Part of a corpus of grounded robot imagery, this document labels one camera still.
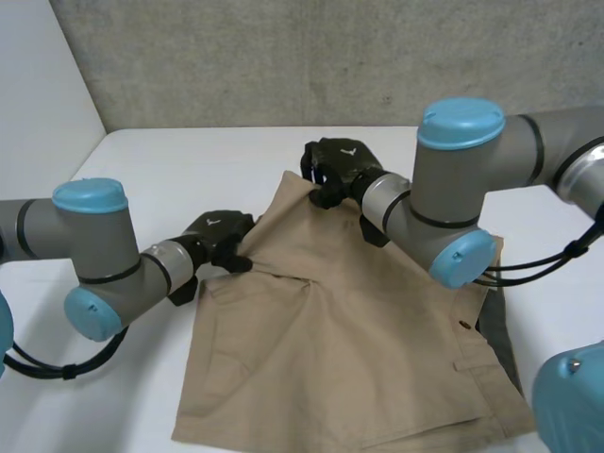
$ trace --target beige shirt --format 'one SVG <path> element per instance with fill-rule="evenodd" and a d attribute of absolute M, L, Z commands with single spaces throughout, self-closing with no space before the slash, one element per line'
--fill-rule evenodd
<path fill-rule="evenodd" d="M 473 329 L 486 290 L 448 290 L 358 206 L 319 210 L 285 173 L 247 234 L 247 274 L 208 282 L 173 438 L 259 453 L 469 451 L 533 430 Z"/>

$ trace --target black cable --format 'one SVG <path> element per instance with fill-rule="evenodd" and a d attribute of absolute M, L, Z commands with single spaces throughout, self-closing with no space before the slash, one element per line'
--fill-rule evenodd
<path fill-rule="evenodd" d="M 531 281 L 535 281 L 535 280 L 537 280 L 539 278 L 548 276 L 552 272 L 557 271 L 558 269 L 560 269 L 561 267 L 563 267 L 570 260 L 571 260 L 571 258 L 563 258 L 561 260 L 558 260 L 558 262 L 555 262 L 554 264 L 552 264 L 551 266 L 549 266 L 547 269 L 544 269 L 543 271 L 538 272 L 537 274 L 534 274 L 534 275 L 529 276 L 529 277 L 523 277 L 523 278 L 499 278 L 499 277 L 495 277 L 495 276 L 492 276 L 492 275 L 489 275 L 489 274 L 485 274 L 485 276 L 487 278 L 490 278 L 492 281 L 486 281 L 486 280 L 477 279 L 477 280 L 475 280 L 475 282 L 478 285 L 488 286 L 488 287 L 491 287 L 491 288 L 507 288 L 507 287 L 511 287 L 511 286 L 523 285 L 525 283 L 530 283 Z"/>
<path fill-rule="evenodd" d="M 128 327 L 115 335 L 98 354 L 80 364 L 65 366 L 49 365 L 48 363 L 34 359 L 17 344 L 13 344 L 13 349 L 15 352 L 36 366 L 17 361 L 9 354 L 5 354 L 3 362 L 8 368 L 30 378 L 64 380 L 75 379 L 76 377 L 90 373 L 91 371 L 94 371 L 107 363 L 107 361 L 113 357 L 115 351 L 117 351 L 127 332 Z"/>
<path fill-rule="evenodd" d="M 53 365 L 49 365 L 48 363 L 44 363 L 43 361 L 38 361 L 36 359 L 34 359 L 33 357 L 31 357 L 29 354 L 27 354 L 18 344 L 13 343 L 12 344 L 12 348 L 15 350 L 15 352 L 17 354 L 19 354 L 21 357 L 23 357 L 26 361 L 28 361 L 29 363 L 32 363 L 34 365 L 38 365 L 41 368 L 45 368 L 47 370 L 60 370 L 60 368 L 58 366 L 53 366 Z"/>
<path fill-rule="evenodd" d="M 556 262 L 564 258 L 564 252 L 560 252 L 556 255 L 553 255 L 549 258 L 544 258 L 542 260 L 536 260 L 531 262 L 526 262 L 524 264 L 515 264 L 512 266 L 489 266 L 487 267 L 487 271 L 521 271 L 523 269 L 531 269 L 533 267 L 545 266 L 546 264 L 551 264 L 552 262 Z"/>
<path fill-rule="evenodd" d="M 553 255 L 551 257 L 548 257 L 548 258 L 545 258 L 542 260 L 527 262 L 524 264 L 515 264 L 512 266 L 489 266 L 489 267 L 487 267 L 487 271 L 492 271 L 492 272 L 493 271 L 495 271 L 495 272 L 519 271 L 519 270 L 523 270 L 523 269 L 531 269 L 533 267 L 539 267 L 539 266 L 544 266 L 544 265 L 553 263 L 547 269 L 544 269 L 543 271 L 538 272 L 537 274 L 535 274 L 533 276 L 524 277 L 524 278 L 500 278 L 500 277 L 495 277 L 495 276 L 492 276 L 492 275 L 484 272 L 483 275 L 493 281 L 477 279 L 477 280 L 475 280 L 475 282 L 478 285 L 482 285 L 482 286 L 501 288 L 501 287 L 505 287 L 505 286 L 522 285 L 524 283 L 529 283 L 531 281 L 534 281 L 537 278 L 545 277 L 545 276 L 551 274 L 552 272 L 563 267 L 568 261 L 578 258 L 578 257 L 584 255 L 585 253 L 587 253 L 587 251 L 589 250 L 589 246 L 592 243 L 594 243 L 600 236 L 602 236 L 602 232 L 604 231 L 603 218 L 604 218 L 604 215 L 597 215 L 596 220 L 594 221 L 594 224 L 591 225 L 587 229 L 587 231 L 585 231 L 585 233 L 583 233 L 581 235 L 580 238 L 578 238 L 576 241 L 570 242 L 561 253 L 558 253 L 556 255 Z"/>

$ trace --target black band on joint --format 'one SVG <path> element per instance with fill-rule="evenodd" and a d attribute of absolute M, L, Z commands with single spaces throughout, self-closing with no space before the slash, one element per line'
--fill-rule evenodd
<path fill-rule="evenodd" d="M 535 180 L 539 177 L 541 172 L 544 169 L 545 163 L 545 146 L 544 146 L 544 138 L 541 135 L 541 129 L 535 120 L 533 120 L 528 115 L 518 115 L 520 118 L 525 120 L 528 123 L 528 126 L 532 130 L 532 133 L 535 136 L 535 150 L 537 152 L 537 157 L 535 160 L 535 167 L 532 169 L 532 173 L 528 177 L 528 181 L 526 187 L 532 186 Z"/>
<path fill-rule="evenodd" d="M 403 192 L 401 195 L 399 195 L 397 198 L 395 198 L 390 205 L 388 205 L 388 208 L 386 209 L 386 212 L 384 212 L 384 216 L 381 219 L 381 230 L 384 233 L 386 233 L 386 226 L 388 225 L 388 219 L 390 219 L 390 214 L 392 214 L 394 207 L 398 204 L 398 202 L 400 202 L 401 200 L 404 200 L 410 194 L 411 194 L 411 191 Z"/>
<path fill-rule="evenodd" d="M 575 160 L 580 158 L 582 155 L 584 155 L 586 152 L 588 152 L 594 146 L 598 146 L 599 144 L 603 144 L 603 143 L 604 143 L 604 136 L 593 139 L 590 142 L 587 142 L 585 145 L 583 145 L 581 148 L 579 148 L 573 154 L 571 154 L 568 158 L 566 158 L 566 160 L 560 165 L 560 167 L 558 167 L 556 174 L 552 178 L 552 186 L 554 187 L 554 189 L 556 189 L 558 187 L 558 184 L 560 184 L 560 180 L 562 179 L 562 175 L 564 175 L 564 172 L 566 170 L 568 170 L 568 167 L 570 167 L 575 162 Z"/>
<path fill-rule="evenodd" d="M 477 215 L 473 219 L 464 220 L 462 222 L 440 221 L 440 220 L 430 219 L 429 217 L 426 217 L 425 215 L 420 214 L 413 208 L 413 206 L 409 206 L 409 208 L 410 208 L 411 214 L 413 214 L 413 217 L 415 217 L 417 220 L 419 220 L 420 222 L 422 222 L 426 225 L 430 225 L 431 227 L 437 227 L 437 228 L 447 228 L 447 229 L 468 228 L 468 227 L 471 227 L 471 226 L 477 224 L 478 220 L 480 219 L 480 216 Z"/>
<path fill-rule="evenodd" d="M 161 261 L 158 260 L 157 258 L 155 258 L 153 255 L 149 255 L 148 253 L 141 253 L 141 256 L 145 257 L 145 258 L 149 258 L 151 261 L 153 261 L 159 267 L 161 274 L 163 275 L 163 277 L 166 280 L 166 286 L 168 287 L 167 293 L 169 294 L 172 291 L 172 278 L 170 277 L 170 273 L 168 272 L 168 270 L 161 263 Z"/>
<path fill-rule="evenodd" d="M 40 258 L 31 250 L 31 248 L 29 248 L 29 244 L 25 238 L 25 216 L 27 215 L 27 210 L 29 210 L 29 207 L 33 205 L 35 201 L 35 199 L 27 200 L 19 209 L 19 213 L 17 214 L 17 241 L 26 255 L 33 260 L 39 260 Z"/>
<path fill-rule="evenodd" d="M 112 276 L 99 277 L 99 278 L 88 278 L 77 276 L 77 279 L 80 283 L 84 283 L 85 285 L 102 285 L 103 283 L 111 283 L 112 281 L 121 280 L 126 277 L 130 277 L 136 271 L 141 268 L 142 261 L 139 259 L 135 265 L 129 267 L 124 272 L 120 272 L 119 274 L 113 274 Z"/>

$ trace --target light blue joint cap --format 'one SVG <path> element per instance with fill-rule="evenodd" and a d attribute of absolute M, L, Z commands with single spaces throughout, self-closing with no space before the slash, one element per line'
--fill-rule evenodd
<path fill-rule="evenodd" d="M 53 203 L 59 209 L 82 214 L 107 214 L 128 207 L 124 187 L 108 177 L 61 184 L 53 192 Z"/>
<path fill-rule="evenodd" d="M 532 408 L 539 437 L 551 451 L 604 451 L 604 343 L 544 363 L 533 383 Z"/>
<path fill-rule="evenodd" d="M 122 320 L 107 302 L 84 288 L 73 288 L 65 297 L 65 314 L 86 338 L 104 342 L 122 331 Z"/>
<path fill-rule="evenodd" d="M 442 99 L 424 110 L 417 141 L 444 151 L 471 148 L 497 137 L 506 124 L 495 102 L 473 97 Z"/>
<path fill-rule="evenodd" d="M 12 313 L 8 307 L 7 299 L 0 293 L 0 353 L 5 353 L 12 348 L 15 327 L 12 323 Z M 0 376 L 4 373 L 4 363 L 0 361 Z"/>
<path fill-rule="evenodd" d="M 445 247 L 432 262 L 429 273 L 446 288 L 460 288 L 489 267 L 496 250 L 495 240 L 485 230 L 469 232 Z"/>

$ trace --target concrete wall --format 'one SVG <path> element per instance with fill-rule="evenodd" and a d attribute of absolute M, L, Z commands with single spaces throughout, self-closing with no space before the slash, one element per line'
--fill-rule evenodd
<path fill-rule="evenodd" d="M 108 130 L 414 125 L 604 100 L 595 0 L 51 0 Z"/>

